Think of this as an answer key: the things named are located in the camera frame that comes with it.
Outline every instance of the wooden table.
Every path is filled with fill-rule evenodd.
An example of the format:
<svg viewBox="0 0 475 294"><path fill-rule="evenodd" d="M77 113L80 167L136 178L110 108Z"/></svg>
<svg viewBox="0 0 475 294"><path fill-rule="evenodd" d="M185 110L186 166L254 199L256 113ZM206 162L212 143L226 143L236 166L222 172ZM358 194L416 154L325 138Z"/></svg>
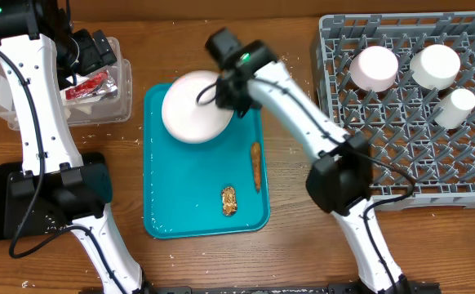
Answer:
<svg viewBox="0 0 475 294"><path fill-rule="evenodd" d="M131 119L72 128L81 152L100 151L107 158L114 188L113 214L125 244L158 287L300 286L355 280L357 266L343 233L305 191L309 164L301 146L267 111L264 144L272 205L268 224L251 234L171 241L146 233L143 148L135 143L143 140L144 94L152 85L171 82L190 71L216 70L203 46L222 26L228 26L243 43L265 40L285 56L302 88L311 91L309 45L317 18L77 25L103 29L117 38L123 56L132 64ZM20 160L20 133L10 131L0 119L0 164ZM444 293L475 293L475 210L422 208L379 213L379 219L393 257L410 279L439 282ZM41 240L22 239L18 249ZM9 242L0 242L0 293L75 293L100 287L92 263L72 235L22 260L12 260L8 247ZM22 289L24 281L29 286Z"/></svg>

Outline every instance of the blue tray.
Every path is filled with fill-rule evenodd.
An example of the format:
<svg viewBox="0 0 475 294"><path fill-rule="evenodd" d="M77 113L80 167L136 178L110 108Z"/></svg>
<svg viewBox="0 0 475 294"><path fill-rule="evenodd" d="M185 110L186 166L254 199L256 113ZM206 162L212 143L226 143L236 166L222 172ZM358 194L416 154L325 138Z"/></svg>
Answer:
<svg viewBox="0 0 475 294"><path fill-rule="evenodd" d="M162 121L171 84L158 84L144 99L144 225L156 238L183 238L261 229L270 202L260 111L235 115L216 138L199 145L173 138ZM252 174L251 146L261 144L261 191ZM221 190L236 190L237 212L222 212Z"/></svg>

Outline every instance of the clear plastic container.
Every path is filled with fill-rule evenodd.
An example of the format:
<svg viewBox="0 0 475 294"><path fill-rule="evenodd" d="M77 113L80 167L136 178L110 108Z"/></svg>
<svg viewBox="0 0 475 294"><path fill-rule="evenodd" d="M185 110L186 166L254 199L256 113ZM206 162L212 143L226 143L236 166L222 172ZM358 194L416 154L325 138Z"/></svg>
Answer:
<svg viewBox="0 0 475 294"><path fill-rule="evenodd" d="M131 116L132 109L132 72L131 63L124 60L120 51L119 42L116 38L107 38L110 46L116 53L118 61L104 69L116 80L118 90L106 94L101 100L96 102L81 103L75 105L64 105L70 111L67 123L72 126L86 126L100 123L120 123L125 122ZM6 79L6 75L0 65L0 117L7 121L11 130L19 131L18 119L16 118L15 105L12 100L11 89Z"/></svg>

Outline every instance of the brown food item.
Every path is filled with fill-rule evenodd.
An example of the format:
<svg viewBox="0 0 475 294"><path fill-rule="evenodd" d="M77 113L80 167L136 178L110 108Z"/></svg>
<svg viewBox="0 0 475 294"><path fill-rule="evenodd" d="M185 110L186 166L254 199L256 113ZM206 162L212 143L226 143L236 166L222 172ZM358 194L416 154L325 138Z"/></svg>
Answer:
<svg viewBox="0 0 475 294"><path fill-rule="evenodd" d="M221 191L221 199L223 200L223 214L231 216L236 213L238 203L236 202L236 190L233 187L227 187Z"/></svg>
<svg viewBox="0 0 475 294"><path fill-rule="evenodd" d="M258 142L251 147L252 169L254 172L255 191L261 190L261 145Z"/></svg>

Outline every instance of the gray dish rack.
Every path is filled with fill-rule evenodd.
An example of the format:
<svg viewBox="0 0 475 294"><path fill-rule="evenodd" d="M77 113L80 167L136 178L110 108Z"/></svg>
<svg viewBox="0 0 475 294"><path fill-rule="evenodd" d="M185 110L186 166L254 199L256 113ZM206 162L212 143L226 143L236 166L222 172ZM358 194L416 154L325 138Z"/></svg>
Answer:
<svg viewBox="0 0 475 294"><path fill-rule="evenodd" d="M461 69L444 91L425 91L411 78L409 64L431 44L452 47ZM388 91L358 89L350 80L352 59L368 46L384 46L399 60L399 74ZM372 155L396 163L418 182L415 195L381 210L423 206L475 208L475 109L456 130L433 119L433 106L450 91L475 93L475 12L330 15L319 20L310 48L313 85L324 113L351 133L362 131ZM374 166L375 200L406 190L406 180Z"/></svg>

